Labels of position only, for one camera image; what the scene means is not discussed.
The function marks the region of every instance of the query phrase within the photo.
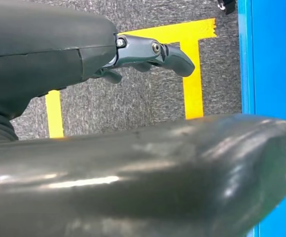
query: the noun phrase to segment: black object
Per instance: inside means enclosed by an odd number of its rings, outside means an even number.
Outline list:
[[[0,237],[238,237],[285,195],[272,118],[0,142]]]
[[[226,15],[231,14],[235,10],[236,1],[235,0],[217,0],[218,7],[223,10]]]

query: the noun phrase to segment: screw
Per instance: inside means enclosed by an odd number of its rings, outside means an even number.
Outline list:
[[[116,40],[116,45],[118,47],[125,47],[125,46],[125,41],[124,39],[119,38]]]
[[[152,44],[152,49],[154,51],[154,53],[158,54],[161,51],[161,46],[157,42],[153,42]]]

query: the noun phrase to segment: yellow tape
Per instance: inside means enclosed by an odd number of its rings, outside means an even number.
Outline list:
[[[60,92],[57,90],[50,91],[45,96],[45,104],[47,106],[49,136],[51,138],[63,137]]]
[[[216,37],[214,29],[215,19],[212,18],[121,34],[152,38],[161,43],[180,42],[181,50],[188,55],[195,66],[195,70],[191,76],[183,80],[186,119],[195,119],[203,116],[198,40]]]
[[[191,76],[183,80],[186,118],[195,119],[203,116],[198,40],[216,37],[214,28],[215,19],[205,19],[123,32],[121,34],[153,38],[161,43],[180,42],[181,49],[190,57],[195,66],[195,70]],[[45,96],[45,103],[50,137],[63,137],[60,92],[49,92],[48,95]]]

